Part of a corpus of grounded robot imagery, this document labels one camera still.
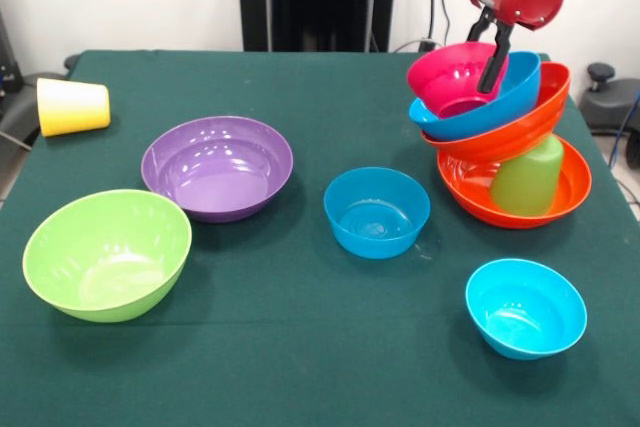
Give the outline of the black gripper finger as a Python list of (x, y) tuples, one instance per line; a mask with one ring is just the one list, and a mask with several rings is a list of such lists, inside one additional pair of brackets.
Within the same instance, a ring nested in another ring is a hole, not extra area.
[(489, 29), (495, 20), (494, 11), (491, 7), (484, 7), (479, 19), (472, 25), (467, 36), (468, 42), (477, 42), (482, 34)]
[(478, 83), (478, 91), (482, 94), (489, 94), (494, 90), (511, 47), (510, 37), (513, 26), (505, 24), (502, 21), (498, 21), (496, 26), (495, 50), (487, 60), (487, 64)]

